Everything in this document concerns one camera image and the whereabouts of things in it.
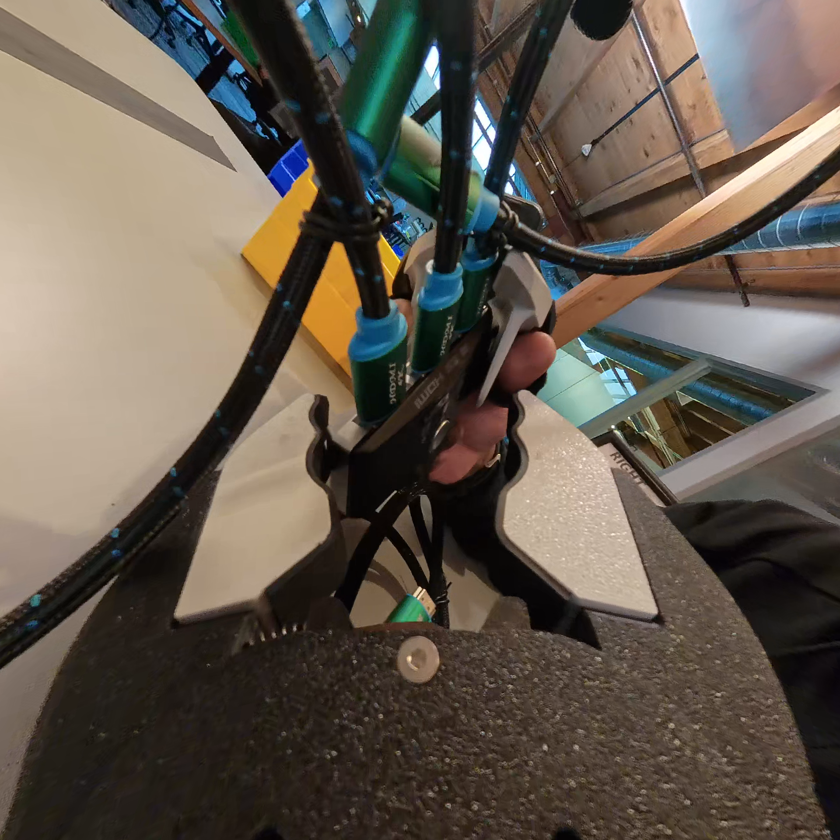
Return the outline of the black video switch box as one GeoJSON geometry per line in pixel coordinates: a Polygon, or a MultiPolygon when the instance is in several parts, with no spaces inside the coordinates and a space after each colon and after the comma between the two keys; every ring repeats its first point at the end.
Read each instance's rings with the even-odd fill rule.
{"type": "Polygon", "coordinates": [[[486,307],[440,364],[416,380],[394,414],[353,447],[345,509],[351,518],[371,517],[393,493],[427,478],[460,403],[484,380],[496,334],[486,307]]]}

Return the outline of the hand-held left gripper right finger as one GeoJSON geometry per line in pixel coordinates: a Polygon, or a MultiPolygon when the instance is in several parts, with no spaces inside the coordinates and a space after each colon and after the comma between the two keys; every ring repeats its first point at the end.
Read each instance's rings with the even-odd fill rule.
{"type": "Polygon", "coordinates": [[[575,606],[653,622],[658,605],[607,458],[536,395],[513,403],[520,466],[500,492],[501,543],[575,606]]]}

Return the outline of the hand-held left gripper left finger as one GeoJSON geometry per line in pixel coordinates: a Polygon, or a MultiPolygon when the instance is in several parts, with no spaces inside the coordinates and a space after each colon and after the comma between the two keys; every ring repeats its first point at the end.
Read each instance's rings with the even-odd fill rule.
{"type": "Polygon", "coordinates": [[[225,459],[174,619],[253,613],[302,625],[347,571],[337,501],[325,477],[329,402],[305,394],[225,459]]]}

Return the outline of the person's right forearm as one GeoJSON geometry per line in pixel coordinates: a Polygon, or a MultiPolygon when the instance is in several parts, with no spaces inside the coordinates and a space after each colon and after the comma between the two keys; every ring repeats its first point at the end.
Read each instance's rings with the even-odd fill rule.
{"type": "MultiPolygon", "coordinates": [[[[499,543],[505,459],[439,484],[458,546],[531,627],[595,644],[591,622],[499,543]]],[[[664,514],[727,588],[784,689],[832,838],[839,833],[838,526],[776,500],[678,503],[664,514]]]]}

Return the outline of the framed marker poster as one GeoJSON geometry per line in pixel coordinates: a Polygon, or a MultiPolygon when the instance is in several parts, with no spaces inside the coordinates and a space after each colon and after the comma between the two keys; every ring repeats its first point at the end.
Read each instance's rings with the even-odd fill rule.
{"type": "Polygon", "coordinates": [[[628,473],[652,500],[656,499],[656,504],[670,507],[678,503],[677,497],[643,458],[644,453],[632,448],[617,427],[613,426],[605,433],[603,444],[616,466],[628,473]]]}

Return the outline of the black round microphone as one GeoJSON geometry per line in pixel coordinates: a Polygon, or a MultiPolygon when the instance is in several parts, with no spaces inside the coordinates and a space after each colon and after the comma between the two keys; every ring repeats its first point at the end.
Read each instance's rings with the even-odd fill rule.
{"type": "Polygon", "coordinates": [[[593,41],[612,39],[630,18],[634,1],[574,1],[570,17],[584,37],[593,41]]]}

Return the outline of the metal air duct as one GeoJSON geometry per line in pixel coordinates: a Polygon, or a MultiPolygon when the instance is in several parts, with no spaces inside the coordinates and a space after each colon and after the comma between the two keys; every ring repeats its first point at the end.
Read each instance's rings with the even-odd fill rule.
{"type": "Polygon", "coordinates": [[[719,254],[820,249],[839,246],[839,195],[808,199],[719,254]]]}

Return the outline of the wooden beam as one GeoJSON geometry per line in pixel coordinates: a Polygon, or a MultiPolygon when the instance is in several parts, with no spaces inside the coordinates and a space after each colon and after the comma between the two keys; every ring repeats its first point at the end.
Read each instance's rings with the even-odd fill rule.
{"type": "MultiPolygon", "coordinates": [[[[686,247],[719,234],[748,218],[748,212],[778,203],[783,189],[805,178],[838,148],[839,108],[767,154],[709,197],[688,209],[631,250],[631,256],[652,256],[686,247]]],[[[677,269],[619,277],[603,268],[556,302],[553,339],[558,347],[611,317],[630,302],[674,276],[677,269]]]]}

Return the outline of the yellow plastic bin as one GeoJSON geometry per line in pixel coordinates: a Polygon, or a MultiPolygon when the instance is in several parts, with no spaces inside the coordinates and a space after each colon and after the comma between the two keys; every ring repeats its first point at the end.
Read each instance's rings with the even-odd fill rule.
{"type": "MultiPolygon", "coordinates": [[[[310,164],[243,248],[243,257],[271,288],[277,285],[291,256],[302,215],[309,210],[316,194],[314,169],[310,164]]],[[[348,348],[360,306],[344,248],[333,245],[301,322],[347,375],[351,373],[348,348]]]]}

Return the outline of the person's right hand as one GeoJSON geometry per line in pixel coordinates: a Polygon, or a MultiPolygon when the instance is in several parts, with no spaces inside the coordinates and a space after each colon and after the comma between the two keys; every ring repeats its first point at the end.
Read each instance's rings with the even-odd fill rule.
{"type": "MultiPolygon", "coordinates": [[[[496,385],[505,394],[527,389],[550,368],[556,347],[544,332],[517,336],[500,368],[496,385]]],[[[508,408],[486,400],[477,405],[473,390],[458,406],[451,443],[435,459],[428,478],[440,485],[453,485],[489,463],[507,435],[508,408]]]]}

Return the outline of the blue plastic bin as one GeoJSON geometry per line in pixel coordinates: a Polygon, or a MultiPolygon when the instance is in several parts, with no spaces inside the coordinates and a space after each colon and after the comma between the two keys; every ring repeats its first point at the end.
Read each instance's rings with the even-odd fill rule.
{"type": "Polygon", "coordinates": [[[309,163],[305,146],[299,140],[270,169],[267,173],[268,180],[280,196],[285,196],[296,180],[307,171],[309,163]]]}

